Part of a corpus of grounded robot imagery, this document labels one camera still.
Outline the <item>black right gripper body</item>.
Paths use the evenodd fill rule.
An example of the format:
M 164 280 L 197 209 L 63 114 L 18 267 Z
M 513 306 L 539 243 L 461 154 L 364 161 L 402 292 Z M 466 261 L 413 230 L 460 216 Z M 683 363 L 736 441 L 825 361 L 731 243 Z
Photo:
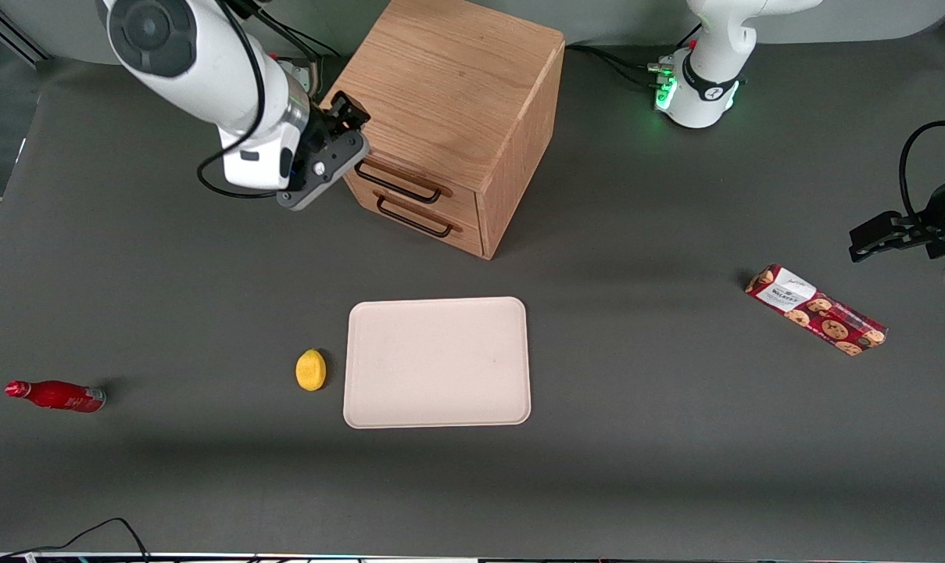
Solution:
M 336 149 L 343 135 L 341 121 L 330 108 L 310 107 L 309 123 L 299 139 L 299 186 L 318 181 L 337 181 L 347 170 L 347 149 Z

